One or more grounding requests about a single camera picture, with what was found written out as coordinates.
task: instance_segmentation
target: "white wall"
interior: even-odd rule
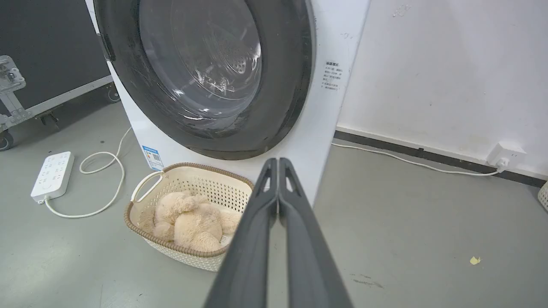
[[[528,153],[515,171],[548,179],[547,13],[547,0],[373,0],[338,129],[480,163],[513,141]]]

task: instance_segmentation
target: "white cable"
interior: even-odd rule
[[[469,172],[461,172],[461,171],[441,170],[441,169],[434,168],[434,167],[431,167],[431,166],[428,166],[428,165],[425,165],[425,164],[415,163],[415,162],[412,162],[412,161],[408,161],[407,159],[401,158],[401,157],[399,157],[399,156],[396,156],[396,155],[393,155],[393,154],[390,154],[390,153],[382,152],[382,151],[375,151],[375,150],[370,150],[370,149],[364,149],[364,148],[362,148],[362,147],[350,146],[350,145],[340,145],[340,144],[335,144],[335,143],[331,143],[331,144],[334,145],[334,146],[345,147],[345,148],[348,148],[348,149],[356,149],[356,150],[362,150],[362,151],[365,151],[365,152],[371,152],[371,153],[377,153],[377,154],[388,155],[388,156],[393,157],[393,158],[395,158],[395,159],[399,159],[399,160],[402,161],[402,162],[410,163],[410,164],[413,164],[413,165],[415,165],[415,166],[425,167],[425,168],[432,169],[432,170],[439,171],[439,172],[443,172],[443,173],[465,174],[465,175],[473,175],[473,176],[488,176],[488,175],[495,175],[495,174],[498,174],[498,173],[501,173],[501,172],[504,171],[503,169],[497,169],[495,172],[491,172],[491,173],[469,173]]]
[[[122,170],[122,178],[120,179],[120,183],[118,184],[118,189],[116,190],[116,193],[114,194],[114,197],[109,201],[109,203],[107,203],[107,205],[105,205],[104,207],[96,210],[95,212],[93,213],[89,213],[89,214],[83,214],[83,215],[65,215],[65,214],[61,214],[59,212],[57,212],[56,210],[54,210],[51,205],[49,204],[49,198],[46,197],[44,199],[45,201],[45,205],[48,207],[48,209],[50,211],[52,211],[53,214],[57,215],[57,216],[61,216],[61,217],[64,217],[64,218],[84,218],[84,217],[90,217],[90,216],[93,216],[95,214],[99,214],[101,213],[102,211],[104,211],[105,209],[107,209],[113,202],[114,200],[116,199],[116,197],[118,197],[118,193],[120,192],[120,188],[122,188],[122,183],[124,182],[124,178],[125,178],[125,170],[124,170],[124,166],[122,165],[122,162],[120,161],[120,159],[118,159],[118,155],[120,155],[120,149],[122,148],[122,142],[124,141],[124,138],[125,136],[129,133],[129,131],[131,130],[132,128],[130,127],[124,134],[124,136],[122,137],[122,139],[120,140],[120,144],[118,145],[118,151],[116,151],[116,154],[112,154],[111,152],[97,152],[97,153],[93,153],[91,154],[90,156],[86,157],[82,163],[80,163],[80,172],[83,173],[83,174],[92,174],[92,173],[97,173],[101,170],[104,170],[105,168],[107,168],[108,166],[112,165],[114,162],[117,162],[119,165],[120,165],[120,169]],[[99,155],[99,154],[108,154],[112,157],[114,157],[110,163],[108,163],[107,165],[97,169],[97,170],[93,170],[93,171],[84,171],[82,169],[82,165],[84,165],[84,163],[96,156],[96,155]]]

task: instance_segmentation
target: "white washing machine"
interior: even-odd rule
[[[286,157],[313,204],[369,0],[86,1],[152,169]]]

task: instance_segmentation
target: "power strip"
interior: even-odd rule
[[[32,188],[31,197],[38,204],[43,204],[46,197],[53,199],[64,195],[73,163],[74,155],[71,152],[46,157]]]

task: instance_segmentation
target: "plush toy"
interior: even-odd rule
[[[152,234],[165,241],[173,241],[175,220],[185,208],[194,206],[190,191],[170,192],[156,203]]]
[[[234,233],[241,214],[220,209],[204,196],[184,199],[178,207],[182,213],[175,220],[175,244],[200,252],[212,252],[221,248],[223,233]]]

